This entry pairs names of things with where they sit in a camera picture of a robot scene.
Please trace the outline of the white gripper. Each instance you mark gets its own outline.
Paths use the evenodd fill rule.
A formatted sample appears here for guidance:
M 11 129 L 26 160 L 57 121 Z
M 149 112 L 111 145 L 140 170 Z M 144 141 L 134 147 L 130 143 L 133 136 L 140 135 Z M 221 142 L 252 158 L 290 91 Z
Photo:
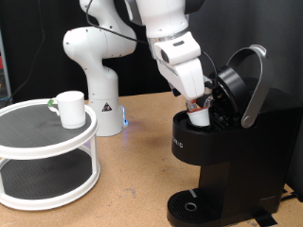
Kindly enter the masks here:
M 200 60 L 193 59 L 173 66 L 158 61 L 157 65 L 161 75 L 187 99 L 187 109 L 197 110 L 195 99 L 205 93 L 204 74 Z

